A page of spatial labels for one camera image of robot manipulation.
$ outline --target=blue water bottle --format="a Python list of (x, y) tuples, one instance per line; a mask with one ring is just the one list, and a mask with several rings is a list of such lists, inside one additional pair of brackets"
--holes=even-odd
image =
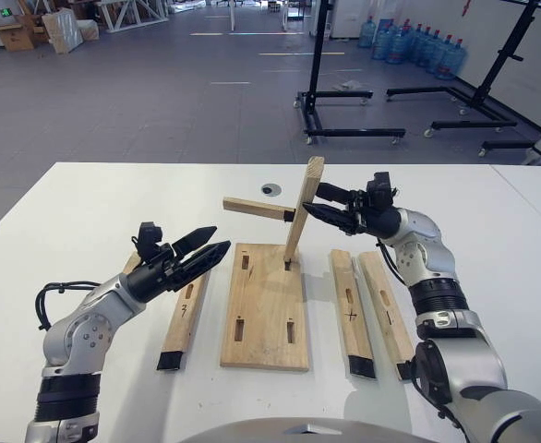
[(452, 46), (443, 55), (442, 60), (437, 67), (436, 78), (441, 80), (452, 80), (457, 76), (457, 72), (460, 70), (463, 64), (463, 60), (467, 52), (462, 48), (462, 39), (457, 39), (455, 46)]
[(359, 48), (370, 48), (373, 44), (373, 37), (375, 36), (375, 23), (373, 23), (373, 16), (369, 16), (369, 20), (363, 23), (361, 27), (361, 34), (359, 35)]
[(388, 57), (385, 59), (385, 63), (399, 65), (405, 60), (406, 49), (408, 47), (408, 28), (410, 28), (408, 25), (404, 25), (391, 39), (390, 50), (388, 51)]
[(436, 30), (434, 35), (428, 38), (425, 41), (425, 44), (422, 45), (422, 51), (420, 51), (420, 57), (417, 63), (419, 66), (421, 67), (428, 66), (428, 62), (430, 62), (430, 57), (432, 57), (433, 55), (435, 46), (437, 46), (439, 43), (440, 43), (439, 30)]
[(422, 34), (416, 35), (415, 43), (413, 45), (412, 52), (410, 53), (410, 56), (408, 57), (408, 60), (410, 60), (413, 63), (418, 63), (418, 59), (420, 58), (422, 48), (429, 37), (430, 37), (430, 26), (427, 26), (427, 29)]
[(419, 37), (422, 35), (421, 30), (422, 29), (422, 23), (418, 23), (418, 26), (416, 26), (416, 30), (413, 30), (409, 34), (409, 38), (407, 41), (407, 48), (406, 48), (406, 58), (409, 59), (410, 55), (412, 54), (412, 51), (414, 50), (414, 47), (416, 43), (418, 42)]
[(447, 36), (445, 42), (439, 42), (439, 44), (433, 48), (433, 53), (428, 61), (427, 73), (435, 74), (437, 72), (437, 66), (439, 66), (440, 61), (443, 59), (443, 55), (445, 55), (449, 48), (451, 48), (451, 34)]
[(373, 43), (373, 54), (371, 58), (373, 60), (385, 60), (388, 56), (391, 41), (391, 24), (387, 23), (379, 32)]

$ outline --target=white table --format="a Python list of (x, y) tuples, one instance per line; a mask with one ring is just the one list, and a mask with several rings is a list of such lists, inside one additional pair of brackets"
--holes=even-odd
[[(0, 441), (21, 441), (34, 414), (43, 334), (33, 301), (46, 282), (110, 278), (125, 264), (129, 238), (143, 221), (161, 225), (169, 241), (216, 224), (213, 240), (284, 243), (287, 224), (225, 212), (222, 197), (294, 205), (304, 170), (305, 165), (56, 164), (0, 221)], [(360, 188), (376, 171), (390, 171), (402, 190), (396, 205), (420, 210), (439, 224), (468, 303), (500, 353), (510, 386), (541, 399), (541, 201), (535, 206), (515, 190), (521, 185), (485, 165), (327, 165), (323, 178)], [(541, 168), (527, 168), (527, 174), (541, 183)], [(263, 197), (259, 188), (268, 182), (280, 184), (283, 193)], [(155, 371), (175, 294), (163, 294), (117, 332), (102, 375), (96, 441), (175, 442), (237, 420), (289, 415), (358, 419), (462, 442), (412, 386), (395, 379), (371, 309), (366, 314), (378, 381), (346, 374), (328, 254), (340, 248), (357, 255), (373, 250), (374, 240), (347, 237), (310, 219), (299, 247), (309, 372), (219, 367), (232, 248), (210, 276), (184, 371)], [(417, 341), (409, 294), (393, 278), (391, 284)], [(360, 290), (367, 300), (364, 284)], [(64, 316), (80, 299), (78, 293), (49, 294), (49, 318)]]

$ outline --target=wooden base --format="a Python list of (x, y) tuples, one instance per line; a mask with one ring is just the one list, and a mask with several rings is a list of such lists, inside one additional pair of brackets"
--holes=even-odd
[(285, 245), (235, 246), (222, 366), (307, 371), (301, 269)]

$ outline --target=black end cap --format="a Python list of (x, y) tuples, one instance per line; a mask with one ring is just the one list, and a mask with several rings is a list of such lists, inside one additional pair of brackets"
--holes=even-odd
[(178, 369), (180, 369), (180, 361), (182, 360), (182, 354), (182, 351), (161, 353), (157, 369), (159, 371), (177, 371)]
[(412, 379), (412, 372), (410, 371), (410, 362), (398, 363), (396, 365), (396, 368), (398, 369), (398, 374), (400, 374), (400, 378), (402, 380)]
[(376, 378), (373, 360), (358, 355), (349, 355), (348, 364), (351, 368), (351, 374), (365, 378)]
[(294, 210), (284, 210), (283, 211), (283, 220), (286, 222), (292, 222), (295, 219), (295, 211)]

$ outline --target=wooden stick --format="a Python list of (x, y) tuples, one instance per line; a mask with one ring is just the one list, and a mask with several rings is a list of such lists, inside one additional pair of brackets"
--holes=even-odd
[(311, 203), (318, 190), (319, 180), (322, 178), (324, 172), (324, 158), (312, 157), (307, 163), (306, 176), (304, 177), (304, 183), (301, 186), (299, 192), (299, 199), (297, 200), (297, 206), (295, 207), (295, 218), (291, 224), (289, 230), (289, 236), (287, 237), (287, 244), (285, 247), (285, 255), (283, 261), (290, 263), (297, 249), (297, 243), (301, 237), (301, 232), (304, 229), (307, 219), (307, 211), (302, 206), (304, 203)]
[(162, 353), (157, 367), (159, 371), (180, 369), (182, 355), (190, 345), (195, 318), (197, 318), (202, 306), (208, 275), (209, 273), (206, 272), (196, 278), (185, 286), (178, 295), (176, 308), (163, 341)]
[(133, 251), (129, 257), (129, 260), (126, 261), (125, 267), (123, 268), (123, 273), (127, 275), (130, 274), (139, 263), (141, 263), (141, 257), (137, 251)]
[(402, 314), (393, 297), (393, 292), (381, 264), (379, 252), (364, 252), (359, 255), (359, 266), (371, 294), (371, 300), (378, 316), (383, 340), (391, 362), (396, 366), (400, 380), (410, 379), (410, 367), (406, 363), (415, 354)]
[(269, 219), (283, 220), (285, 222), (292, 222), (295, 216), (294, 208), (270, 205), (268, 203), (260, 203), (259, 201), (253, 200), (243, 200), (242, 198), (224, 197), (223, 208), (225, 210), (258, 215)]
[(339, 320), (343, 330), (344, 348), (348, 355), (351, 374), (375, 378), (373, 353), (367, 334), (367, 323), (356, 287), (351, 255), (346, 251), (332, 249), (330, 252), (336, 298), (340, 311)]

